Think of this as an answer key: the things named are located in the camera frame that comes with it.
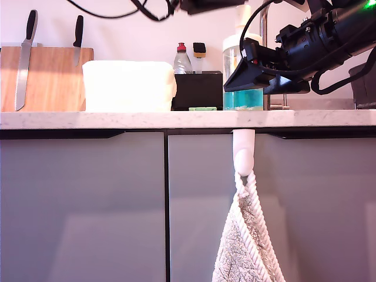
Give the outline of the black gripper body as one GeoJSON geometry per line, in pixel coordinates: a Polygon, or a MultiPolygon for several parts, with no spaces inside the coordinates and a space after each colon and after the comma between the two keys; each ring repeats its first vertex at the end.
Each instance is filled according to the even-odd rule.
{"type": "Polygon", "coordinates": [[[287,25],[276,36],[281,46],[270,49],[248,36],[242,38],[242,58],[262,70],[288,79],[308,79],[335,49],[331,13],[314,13],[299,27],[287,25]]]}

